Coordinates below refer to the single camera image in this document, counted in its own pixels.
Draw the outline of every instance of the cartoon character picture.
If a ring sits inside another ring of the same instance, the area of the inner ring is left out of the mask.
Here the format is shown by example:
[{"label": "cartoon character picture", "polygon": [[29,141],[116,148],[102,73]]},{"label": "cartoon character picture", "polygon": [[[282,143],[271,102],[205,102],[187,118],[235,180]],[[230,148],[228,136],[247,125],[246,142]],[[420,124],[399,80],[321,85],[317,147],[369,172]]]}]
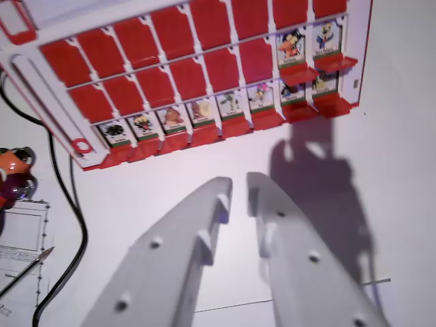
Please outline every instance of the cartoon character picture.
[{"label": "cartoon character picture", "polygon": [[327,22],[321,26],[321,34],[316,37],[316,42],[318,43],[320,49],[324,49],[326,44],[333,40],[333,37],[333,24],[331,22]]},{"label": "cartoon character picture", "polygon": [[290,58],[300,54],[297,43],[300,41],[301,37],[302,35],[298,30],[283,35],[282,43],[279,45],[278,49],[285,53],[285,58]]}]

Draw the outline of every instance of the hole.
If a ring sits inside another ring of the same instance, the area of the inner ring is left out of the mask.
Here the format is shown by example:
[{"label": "hole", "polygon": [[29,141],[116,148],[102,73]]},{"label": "hole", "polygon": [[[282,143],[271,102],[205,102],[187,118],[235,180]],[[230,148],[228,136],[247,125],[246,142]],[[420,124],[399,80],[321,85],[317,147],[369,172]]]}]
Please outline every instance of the hole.
[{"label": "hole", "polygon": [[354,318],[353,323],[354,323],[355,327],[365,327],[366,326],[365,322],[360,318]]},{"label": "hole", "polygon": [[309,260],[314,264],[317,264],[321,260],[320,255],[317,252],[312,251],[311,253],[309,253]]},{"label": "hole", "polygon": [[158,249],[162,244],[162,240],[160,238],[155,238],[150,242],[150,249],[156,250]]},{"label": "hole", "polygon": [[120,300],[117,303],[115,303],[115,311],[116,312],[123,312],[127,309],[127,302],[124,300]]}]

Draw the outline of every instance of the white plastic piece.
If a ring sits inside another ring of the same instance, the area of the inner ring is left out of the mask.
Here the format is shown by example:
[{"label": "white plastic piece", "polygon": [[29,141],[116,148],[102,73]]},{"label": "white plastic piece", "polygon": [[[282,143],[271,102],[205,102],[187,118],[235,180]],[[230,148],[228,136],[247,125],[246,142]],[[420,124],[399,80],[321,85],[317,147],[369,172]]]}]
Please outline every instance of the white plastic piece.
[{"label": "white plastic piece", "polygon": [[162,49],[162,45],[161,45],[161,42],[159,40],[159,37],[157,36],[155,25],[153,24],[153,21],[151,20],[151,16],[149,14],[142,15],[142,16],[138,17],[138,19],[142,24],[147,25],[150,28],[151,35],[153,36],[153,39],[154,39],[156,47],[157,47],[157,51],[159,53],[158,54],[159,61],[161,63],[167,63],[168,60],[166,58],[166,54],[165,54],[164,50]]}]

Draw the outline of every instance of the white table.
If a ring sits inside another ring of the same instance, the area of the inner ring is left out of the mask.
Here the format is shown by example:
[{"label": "white table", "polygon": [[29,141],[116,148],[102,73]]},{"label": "white table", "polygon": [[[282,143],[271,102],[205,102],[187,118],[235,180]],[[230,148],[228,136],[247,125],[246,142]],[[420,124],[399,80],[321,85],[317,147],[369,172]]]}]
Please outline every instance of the white table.
[{"label": "white table", "polygon": [[[358,268],[363,281],[369,279],[367,256],[361,255],[369,246],[367,228],[374,246],[375,277],[392,279],[399,326],[432,325],[436,302],[432,251],[436,46],[424,32],[432,35],[434,12],[436,3],[429,0],[374,3],[360,107],[331,121],[334,158],[323,164],[301,151],[292,154],[288,146],[292,127],[284,125],[105,170],[76,169],[89,247],[76,274],[47,308],[41,326],[79,326],[128,246],[178,201],[215,176],[233,179],[233,205],[230,224],[219,235],[216,264],[204,272],[198,309],[268,300],[255,224],[246,214],[245,175],[269,173],[270,167],[285,188],[295,192],[309,218],[317,221],[347,265]],[[7,90],[17,105],[29,110],[11,84]],[[78,248],[76,220],[52,173],[45,131],[3,103],[0,117],[1,146],[30,146],[37,153],[33,173],[40,188],[35,199],[43,198],[52,206],[56,251],[49,264],[56,280]],[[305,140],[325,140],[326,124],[323,120],[300,123],[294,134],[304,134]],[[67,180],[67,155],[60,146],[57,153]],[[158,192],[158,185],[165,185],[166,190]],[[297,192],[300,188],[307,191]],[[341,210],[332,211],[332,204],[340,204]],[[322,222],[321,209],[330,213]]]}]

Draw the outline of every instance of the white surface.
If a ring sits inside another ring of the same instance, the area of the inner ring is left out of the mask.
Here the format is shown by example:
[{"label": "white surface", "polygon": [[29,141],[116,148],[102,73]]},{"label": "white surface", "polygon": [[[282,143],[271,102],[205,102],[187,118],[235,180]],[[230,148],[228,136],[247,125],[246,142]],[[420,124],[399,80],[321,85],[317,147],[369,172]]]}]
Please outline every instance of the white surface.
[{"label": "white surface", "polygon": [[[336,156],[354,170],[353,185],[375,242],[376,277],[390,277],[394,283],[398,327],[434,322],[435,44],[421,35],[433,29],[435,10],[434,1],[375,1],[360,107],[334,120]],[[25,107],[19,96],[12,99]],[[53,203],[57,250],[51,260],[56,263],[53,277],[58,277],[78,247],[79,232],[51,171],[45,131],[4,105],[0,110],[1,145],[28,145],[39,156],[35,199]],[[233,179],[234,201],[230,224],[220,231],[216,264],[205,270],[198,309],[268,300],[255,224],[245,213],[245,174],[268,172],[272,149],[289,138],[290,129],[284,125],[107,170],[77,171],[89,248],[41,326],[79,326],[133,240],[190,191],[218,175]],[[67,156],[58,153],[66,171]]]}]

